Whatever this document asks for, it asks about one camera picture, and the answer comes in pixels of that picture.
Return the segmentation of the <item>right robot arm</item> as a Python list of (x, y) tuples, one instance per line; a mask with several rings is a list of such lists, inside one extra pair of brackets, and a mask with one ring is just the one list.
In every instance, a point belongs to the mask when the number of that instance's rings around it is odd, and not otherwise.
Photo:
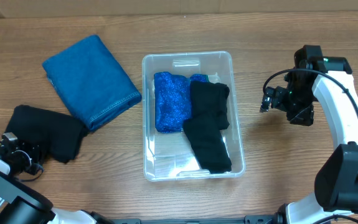
[(281, 71), (287, 86), (263, 85), (260, 111), (275, 108), (291, 124), (310, 126), (315, 101), (321, 105), (334, 151), (317, 173), (314, 191), (282, 205), (269, 223), (330, 223), (358, 214), (358, 96), (352, 69), (344, 57), (326, 57), (318, 45), (294, 54), (294, 68)]

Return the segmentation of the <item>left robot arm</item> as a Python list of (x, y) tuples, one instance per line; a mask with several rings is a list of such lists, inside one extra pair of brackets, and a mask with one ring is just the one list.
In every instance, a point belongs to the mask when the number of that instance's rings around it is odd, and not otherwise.
[(18, 175), (25, 172), (36, 179), (43, 173), (47, 144), (31, 144), (13, 133), (0, 140), (0, 224), (97, 224), (89, 213), (54, 208), (53, 203), (26, 186), (30, 180)]

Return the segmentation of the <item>blue glitter cloth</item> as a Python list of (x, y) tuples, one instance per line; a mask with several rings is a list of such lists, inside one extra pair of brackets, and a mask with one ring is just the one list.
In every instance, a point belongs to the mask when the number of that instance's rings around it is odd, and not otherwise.
[(169, 72), (154, 74), (155, 128), (158, 132), (181, 132), (183, 122), (191, 118), (190, 84), (193, 81), (209, 82), (209, 78), (203, 74), (190, 77)]

